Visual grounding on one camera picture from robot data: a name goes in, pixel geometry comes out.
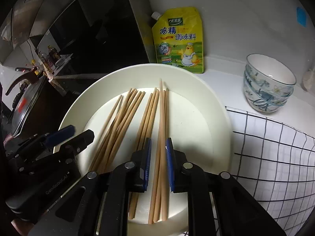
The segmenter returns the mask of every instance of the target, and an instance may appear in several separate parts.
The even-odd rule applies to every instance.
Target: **stack of bowls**
[[[278,110],[292,95],[295,84],[294,74],[283,63],[261,54],[247,56],[243,91],[255,110]]]

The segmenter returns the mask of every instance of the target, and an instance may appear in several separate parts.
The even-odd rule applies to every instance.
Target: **checkered tablecloth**
[[[288,236],[295,235],[315,204],[314,138],[261,114],[226,109],[233,129],[230,173]],[[217,219],[215,226],[219,235]]]

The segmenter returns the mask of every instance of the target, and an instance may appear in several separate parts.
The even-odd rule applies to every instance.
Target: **black cable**
[[[33,59],[34,59],[33,52],[32,52],[32,47],[31,47],[30,43],[28,42],[28,40],[26,40],[26,41],[27,41],[28,45],[30,46],[31,53],[32,53],[32,57],[33,57]]]

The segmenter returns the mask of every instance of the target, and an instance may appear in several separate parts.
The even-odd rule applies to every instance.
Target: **metal screw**
[[[88,179],[94,179],[96,178],[97,173],[95,171],[91,171],[87,174]]]
[[[71,162],[72,162],[72,159],[70,159],[70,158],[69,158],[69,159],[66,159],[66,163],[67,163],[67,164],[69,164],[69,163],[71,163]]]
[[[230,173],[228,172],[222,172],[221,173],[221,178],[224,178],[224,179],[229,179],[231,177]]]
[[[183,164],[183,167],[186,168],[186,169],[191,169],[193,167],[193,165],[190,162],[185,162]]]
[[[125,168],[127,169],[132,169],[134,167],[134,162],[133,161],[128,161],[125,163]]]

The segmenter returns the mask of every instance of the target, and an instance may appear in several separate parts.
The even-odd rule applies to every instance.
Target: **chicken wearing apron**
[[[200,62],[200,59],[198,59],[198,56],[194,52],[193,43],[191,42],[187,43],[185,51],[181,49],[177,54],[181,55],[183,66],[194,66]]]

